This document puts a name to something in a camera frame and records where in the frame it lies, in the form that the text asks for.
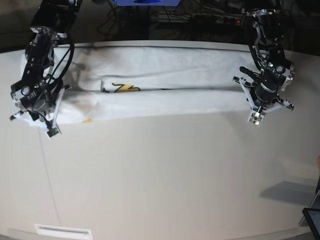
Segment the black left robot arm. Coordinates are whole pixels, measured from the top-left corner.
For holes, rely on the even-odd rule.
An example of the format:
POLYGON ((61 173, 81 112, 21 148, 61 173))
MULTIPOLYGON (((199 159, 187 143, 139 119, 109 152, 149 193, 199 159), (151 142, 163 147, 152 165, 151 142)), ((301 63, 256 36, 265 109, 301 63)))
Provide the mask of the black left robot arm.
POLYGON ((244 66, 240 71, 252 79, 245 84, 248 98, 258 108, 266 109, 274 104, 286 103, 279 93, 292 83, 294 63, 285 56, 284 31, 280 23, 281 3, 278 0, 246 0, 243 31, 253 62, 254 72, 244 66))

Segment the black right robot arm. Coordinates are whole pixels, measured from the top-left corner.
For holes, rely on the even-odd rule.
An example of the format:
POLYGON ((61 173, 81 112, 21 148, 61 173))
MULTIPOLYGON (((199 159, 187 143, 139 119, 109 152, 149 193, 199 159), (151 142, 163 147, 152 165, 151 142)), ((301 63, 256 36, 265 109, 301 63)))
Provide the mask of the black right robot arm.
POLYGON ((80 0, 43 0, 30 24, 32 39, 25 49, 26 64, 21 79, 11 85, 11 98, 21 114, 28 113, 33 121, 45 122, 55 110, 59 92, 64 87, 73 55, 74 42, 70 30, 80 11, 80 0), (62 72, 55 76, 54 50, 59 43, 68 43, 69 56, 62 72))

